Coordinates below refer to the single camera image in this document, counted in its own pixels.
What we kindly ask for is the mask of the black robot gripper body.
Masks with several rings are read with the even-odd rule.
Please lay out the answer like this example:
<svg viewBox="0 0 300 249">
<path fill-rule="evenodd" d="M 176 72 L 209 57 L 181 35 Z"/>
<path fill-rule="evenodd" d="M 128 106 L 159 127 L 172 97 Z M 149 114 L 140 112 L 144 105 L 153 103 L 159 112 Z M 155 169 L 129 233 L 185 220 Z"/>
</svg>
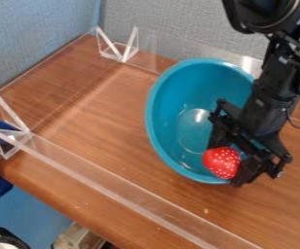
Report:
<svg viewBox="0 0 300 249">
<path fill-rule="evenodd" d="M 211 124 L 239 128 L 234 141 L 246 157 L 262 152 L 272 155 L 267 160 L 264 172 L 272 179 L 282 173 L 284 165 L 292 161 L 278 138 L 292 107 L 292 94 L 279 95 L 255 83 L 244 105 L 238 107 L 225 99 L 219 99 L 208 118 Z"/>
</svg>

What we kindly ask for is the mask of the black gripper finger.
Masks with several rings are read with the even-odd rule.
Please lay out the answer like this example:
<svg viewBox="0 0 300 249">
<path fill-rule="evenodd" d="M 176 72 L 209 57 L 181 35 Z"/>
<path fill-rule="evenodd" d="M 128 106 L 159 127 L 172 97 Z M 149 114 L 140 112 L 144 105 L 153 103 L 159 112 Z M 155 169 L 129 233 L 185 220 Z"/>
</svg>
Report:
<svg viewBox="0 0 300 249">
<path fill-rule="evenodd" d="M 234 127 L 225 127 L 220 124 L 212 124 L 212 130 L 209 133 L 209 139 L 207 148 L 215 149 L 220 147 L 230 147 L 235 149 L 238 152 L 242 152 L 238 144 L 234 141 L 234 135 L 239 131 L 239 128 L 236 126 Z"/>
<path fill-rule="evenodd" d="M 238 170 L 230 182 L 232 187 L 240 187 L 243 184 L 251 183 L 258 176 L 266 172 L 267 160 L 272 155 L 267 152 L 247 156 L 238 166 Z"/>
</svg>

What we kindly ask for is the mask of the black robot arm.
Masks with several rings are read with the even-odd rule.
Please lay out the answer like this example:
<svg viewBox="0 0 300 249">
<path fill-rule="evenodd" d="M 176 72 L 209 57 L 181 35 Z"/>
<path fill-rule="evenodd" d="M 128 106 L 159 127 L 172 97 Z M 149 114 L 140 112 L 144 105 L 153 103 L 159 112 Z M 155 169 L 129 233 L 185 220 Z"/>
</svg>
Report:
<svg viewBox="0 0 300 249">
<path fill-rule="evenodd" d="M 292 157 L 279 141 L 300 103 L 300 0 L 221 0 L 232 29 L 268 39 L 262 73 L 242 107 L 216 102 L 209 114 L 208 147 L 230 144 L 246 154 L 230 184 L 239 187 L 260 174 L 276 178 Z"/>
</svg>

